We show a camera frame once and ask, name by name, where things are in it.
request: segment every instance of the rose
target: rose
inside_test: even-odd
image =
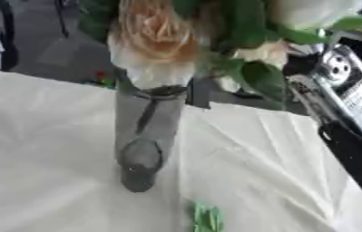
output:
[[[362,9],[362,0],[268,0],[270,18],[292,29],[326,28]]]
[[[112,62],[140,89],[186,85],[195,73],[196,37],[171,0],[122,0],[108,44]]]

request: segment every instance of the green leaf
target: green leaf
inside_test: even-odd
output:
[[[221,0],[226,23],[226,43],[231,47],[257,48],[267,40],[263,0]]]
[[[333,24],[330,29],[333,30],[356,30],[362,27],[362,15],[350,16],[341,19]]]
[[[283,102],[285,80],[277,67],[263,62],[245,63],[242,75],[244,81],[264,97],[274,102]]]
[[[293,30],[279,25],[278,33],[295,44],[324,44],[328,42],[328,38],[318,36],[317,29]]]
[[[201,0],[172,0],[175,12],[184,17],[192,17],[198,10]]]
[[[267,30],[267,42],[275,43],[280,40],[281,37],[277,32]]]

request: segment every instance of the peach rose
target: peach rose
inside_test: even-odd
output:
[[[122,0],[108,44],[112,62],[140,89],[186,85],[196,70],[196,36],[171,0]]]

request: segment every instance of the table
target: table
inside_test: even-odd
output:
[[[0,72],[0,232],[191,231],[192,200],[226,232],[362,231],[362,191],[308,117],[186,107],[143,194],[120,184],[113,122],[113,91]]]

